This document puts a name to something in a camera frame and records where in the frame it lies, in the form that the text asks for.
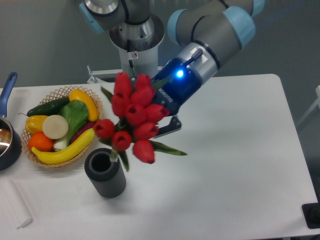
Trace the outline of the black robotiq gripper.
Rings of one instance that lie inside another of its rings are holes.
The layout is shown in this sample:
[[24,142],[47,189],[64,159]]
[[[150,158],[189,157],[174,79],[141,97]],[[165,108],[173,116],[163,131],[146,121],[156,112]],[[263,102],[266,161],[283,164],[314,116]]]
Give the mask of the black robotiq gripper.
[[199,74],[191,69],[191,63],[195,60],[192,57],[183,61],[176,57],[151,79],[151,85],[156,90],[152,103],[167,108],[169,115],[172,116],[167,125],[158,129],[155,139],[182,128],[182,123],[176,114],[202,85]]

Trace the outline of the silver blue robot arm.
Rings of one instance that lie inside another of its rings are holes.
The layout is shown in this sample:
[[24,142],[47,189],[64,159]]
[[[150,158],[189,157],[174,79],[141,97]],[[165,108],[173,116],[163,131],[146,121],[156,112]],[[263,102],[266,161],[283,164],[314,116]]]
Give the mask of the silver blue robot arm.
[[181,128],[180,107],[254,37],[254,16],[263,0],[211,0],[194,10],[179,9],[163,24],[148,0],[83,0],[80,12],[97,33],[108,32],[121,68],[130,77],[151,76],[155,102],[170,123],[159,136]]

